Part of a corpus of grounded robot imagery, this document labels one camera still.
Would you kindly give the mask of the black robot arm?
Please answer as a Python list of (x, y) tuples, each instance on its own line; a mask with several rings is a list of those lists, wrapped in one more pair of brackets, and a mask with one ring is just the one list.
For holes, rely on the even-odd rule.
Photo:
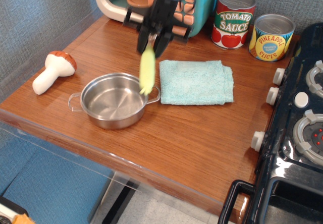
[(125, 25), (133, 25), (139, 32), (137, 51), (143, 53), (153, 39), (153, 51), (158, 58), (174, 37), (187, 42), (192, 26), (175, 18), (175, 10), (181, 0), (154, 0), (149, 8), (129, 6), (124, 19)]

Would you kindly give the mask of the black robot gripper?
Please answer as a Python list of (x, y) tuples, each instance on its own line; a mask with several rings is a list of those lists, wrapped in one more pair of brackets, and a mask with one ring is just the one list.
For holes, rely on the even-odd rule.
[(137, 50), (143, 53), (150, 34), (157, 34), (154, 43), (155, 57), (159, 58), (174, 37), (187, 42), (192, 30), (174, 17), (181, 0), (153, 0), (149, 8), (129, 6), (124, 24), (136, 24), (139, 31)]

